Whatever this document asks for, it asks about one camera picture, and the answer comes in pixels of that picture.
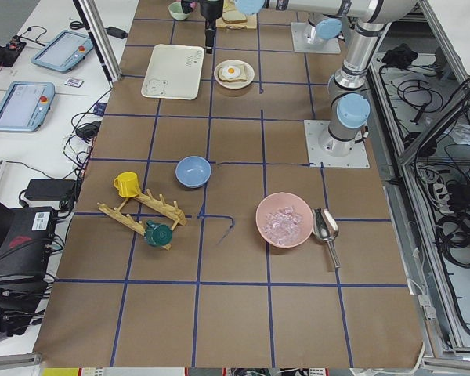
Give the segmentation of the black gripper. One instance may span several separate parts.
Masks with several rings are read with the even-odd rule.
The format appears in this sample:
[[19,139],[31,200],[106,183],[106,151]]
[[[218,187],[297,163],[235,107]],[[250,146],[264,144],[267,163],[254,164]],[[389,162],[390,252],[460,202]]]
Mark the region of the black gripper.
[[223,0],[201,0],[201,15],[205,21],[205,52],[212,54],[215,46],[216,20],[222,17]]

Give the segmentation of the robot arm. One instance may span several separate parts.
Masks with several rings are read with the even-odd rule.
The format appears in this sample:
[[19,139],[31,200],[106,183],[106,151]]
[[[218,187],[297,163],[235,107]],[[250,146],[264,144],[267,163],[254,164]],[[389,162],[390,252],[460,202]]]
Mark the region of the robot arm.
[[308,13],[308,26],[306,28],[306,41],[316,45],[322,41],[337,38],[342,32],[342,19],[339,16],[330,16],[322,13]]
[[332,157],[349,155],[361,127],[371,112],[358,91],[365,83],[367,68],[390,23],[406,16],[415,1],[235,1],[236,9],[254,15],[262,9],[296,10],[324,16],[352,16],[356,25],[342,66],[331,76],[328,91],[332,119],[318,137],[320,148]]

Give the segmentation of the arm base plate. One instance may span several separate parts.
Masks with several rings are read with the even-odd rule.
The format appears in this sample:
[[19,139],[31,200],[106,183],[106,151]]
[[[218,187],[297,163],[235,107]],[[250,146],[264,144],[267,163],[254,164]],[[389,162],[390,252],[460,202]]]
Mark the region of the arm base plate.
[[342,23],[338,19],[321,20],[317,25],[291,23],[291,36],[295,52],[333,54],[341,52],[338,36]]
[[329,133],[329,121],[304,120],[308,164],[325,168],[369,168],[365,142],[342,142]]

